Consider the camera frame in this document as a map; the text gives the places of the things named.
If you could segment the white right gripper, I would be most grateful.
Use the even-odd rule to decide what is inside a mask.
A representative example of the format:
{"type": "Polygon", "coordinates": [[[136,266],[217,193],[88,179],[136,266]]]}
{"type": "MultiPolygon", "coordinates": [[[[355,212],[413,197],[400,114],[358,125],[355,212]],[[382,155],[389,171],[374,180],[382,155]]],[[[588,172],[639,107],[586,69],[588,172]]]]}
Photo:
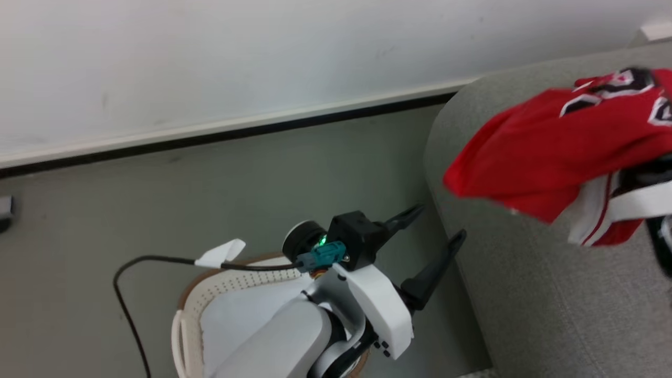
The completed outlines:
{"type": "Polygon", "coordinates": [[[622,186],[647,186],[613,197],[609,215],[614,221],[665,217],[671,214],[671,157],[630,167],[621,173],[622,186]]]}

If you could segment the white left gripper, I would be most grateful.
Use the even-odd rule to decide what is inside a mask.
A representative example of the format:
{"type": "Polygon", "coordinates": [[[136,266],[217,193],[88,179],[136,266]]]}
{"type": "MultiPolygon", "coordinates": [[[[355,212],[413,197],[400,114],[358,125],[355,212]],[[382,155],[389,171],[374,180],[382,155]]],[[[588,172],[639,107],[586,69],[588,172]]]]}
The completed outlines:
{"type": "MultiPolygon", "coordinates": [[[[388,234],[396,234],[412,225],[423,210],[424,206],[412,206],[381,225],[388,234]]],[[[426,307],[466,239],[466,230],[459,230],[434,261],[427,264],[415,277],[404,280],[402,298],[397,294],[391,280],[376,266],[369,265],[349,272],[340,264],[334,264],[334,272],[345,278],[348,292],[354,298],[354,308],[348,310],[355,315],[356,328],[351,340],[347,343],[336,343],[332,352],[342,355],[355,346],[355,338],[363,335],[365,318],[380,340],[386,342],[384,349],[390,354],[389,358],[397,360],[410,347],[414,337],[410,310],[423,310],[426,307]]]]}

